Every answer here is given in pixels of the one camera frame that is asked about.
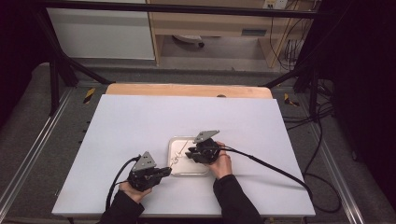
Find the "gray carpet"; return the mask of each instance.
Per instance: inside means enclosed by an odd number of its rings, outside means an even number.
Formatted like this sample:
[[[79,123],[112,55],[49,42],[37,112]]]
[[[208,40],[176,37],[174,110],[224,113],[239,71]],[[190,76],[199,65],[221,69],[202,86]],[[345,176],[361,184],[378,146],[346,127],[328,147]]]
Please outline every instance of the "gray carpet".
[[[230,74],[229,72],[201,72],[200,74],[197,71],[181,70],[168,70],[167,72],[151,70],[150,72],[148,69],[142,69],[137,72],[128,69],[97,69],[97,72],[117,81],[155,83],[242,84],[255,86],[272,79],[271,74],[259,76],[257,73],[244,73],[244,76],[241,76],[240,73]],[[5,189],[7,182],[15,174],[18,165],[22,162],[27,150],[33,144],[35,137],[48,117],[47,115],[50,111],[48,84],[48,69],[39,67],[35,71],[29,91],[25,93],[20,104],[15,108],[14,114],[0,132],[1,191]],[[88,87],[78,87],[72,93],[64,114],[43,148],[21,192],[11,206],[7,218],[64,219],[50,213],[56,201],[55,193],[62,188],[78,152],[78,141],[81,141],[84,137],[83,130],[89,128],[87,121],[91,120],[100,95],[106,91],[105,86],[96,88],[90,103],[84,105],[82,101],[88,89]],[[274,97],[279,102],[283,116],[304,116],[304,111],[300,106],[284,104],[283,92],[276,92],[275,90]],[[325,139],[332,149],[332,154],[340,166],[366,222],[396,223],[395,212],[378,189],[365,165],[351,159],[349,146],[337,125],[336,118],[327,117],[324,119],[323,130]],[[301,169],[304,169],[316,147],[312,130],[309,125],[304,125],[289,131],[289,135],[297,161]],[[320,155],[316,157],[309,171],[331,181]],[[314,192],[314,203],[325,208],[334,208],[336,206],[335,195],[326,185],[309,177],[306,182]],[[276,221],[278,223],[300,222],[290,218],[276,218]],[[348,223],[348,219],[343,209],[335,214],[327,214],[317,210],[317,215],[310,217],[308,222]]]

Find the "floor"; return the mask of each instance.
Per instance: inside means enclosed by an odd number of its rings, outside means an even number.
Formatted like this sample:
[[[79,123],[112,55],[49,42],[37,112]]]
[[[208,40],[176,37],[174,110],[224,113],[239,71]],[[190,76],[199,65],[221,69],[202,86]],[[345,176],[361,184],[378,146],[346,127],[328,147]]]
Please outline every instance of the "floor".
[[[268,69],[260,54],[257,40],[224,37],[204,38],[205,47],[180,43],[171,36],[165,39],[163,60],[160,66],[147,62],[100,62],[85,61],[95,72],[118,82],[190,83],[257,86],[285,73],[281,67]],[[0,191],[5,192],[20,164],[34,144],[41,129],[49,119],[50,84],[49,69],[45,65],[37,67],[34,78],[26,93],[6,123],[0,129]],[[78,74],[80,86],[70,91],[67,105],[62,116],[50,132],[35,163],[28,170],[24,184],[21,185],[13,204],[7,209],[3,223],[67,223],[63,217],[51,214],[57,192],[62,188],[73,160],[78,152],[79,143],[84,138],[84,130],[89,127],[100,95],[106,86],[98,85]],[[281,113],[285,117],[306,116],[302,104],[305,94],[294,94],[294,80],[282,83],[272,89],[278,100]],[[83,104],[87,91],[94,86],[95,93],[88,104]],[[290,101],[285,103],[285,93]],[[320,97],[321,103],[327,97]],[[327,147],[331,150],[341,173],[353,195],[364,223],[396,223],[395,211],[390,207],[378,189],[364,163],[353,161],[347,141],[340,130],[337,119],[328,116],[322,120],[323,134]],[[295,150],[297,161],[303,170],[317,146],[317,138],[310,124],[289,130],[290,141]],[[310,173],[320,175],[332,182],[331,175],[318,154],[312,163]],[[314,203],[319,207],[333,209],[337,206],[336,194],[323,182],[307,178],[307,184],[314,191]],[[315,217],[307,219],[310,223],[350,223],[346,211],[341,208],[335,213],[317,210]],[[277,217],[267,219],[266,223],[300,223],[299,218]],[[94,223],[94,220],[78,219],[77,223]]]

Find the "wooden edge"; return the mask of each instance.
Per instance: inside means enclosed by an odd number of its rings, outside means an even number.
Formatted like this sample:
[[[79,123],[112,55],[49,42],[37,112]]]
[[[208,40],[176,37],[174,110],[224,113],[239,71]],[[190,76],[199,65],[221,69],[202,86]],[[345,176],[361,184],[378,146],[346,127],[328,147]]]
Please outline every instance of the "wooden edge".
[[[106,94],[213,97],[225,96],[231,98],[273,99],[272,93],[268,88],[245,86],[115,83],[108,86]]]

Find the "white cabinet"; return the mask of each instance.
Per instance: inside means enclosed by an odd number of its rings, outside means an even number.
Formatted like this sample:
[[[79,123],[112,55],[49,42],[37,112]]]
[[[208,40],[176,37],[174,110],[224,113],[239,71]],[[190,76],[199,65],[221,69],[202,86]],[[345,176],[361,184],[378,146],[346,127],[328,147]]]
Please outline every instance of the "white cabinet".
[[[145,3],[144,0],[106,2]],[[62,8],[48,8],[48,12],[62,49],[69,57],[154,60],[147,12]]]

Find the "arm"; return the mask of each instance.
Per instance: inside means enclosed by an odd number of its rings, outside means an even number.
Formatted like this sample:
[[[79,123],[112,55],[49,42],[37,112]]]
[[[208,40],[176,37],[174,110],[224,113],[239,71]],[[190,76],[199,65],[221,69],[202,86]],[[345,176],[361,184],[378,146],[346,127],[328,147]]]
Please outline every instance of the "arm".
[[[219,180],[216,179],[213,190],[221,207],[224,223],[264,223],[256,207],[242,191],[234,175],[226,175]]]
[[[145,210],[140,202],[150,192],[151,189],[140,192],[133,189],[129,183],[121,183],[113,203],[102,214],[98,224],[136,223],[137,218]]]
[[[244,193],[235,176],[231,158],[221,151],[218,159],[208,165],[216,180],[213,185],[225,224],[264,223],[256,207]]]

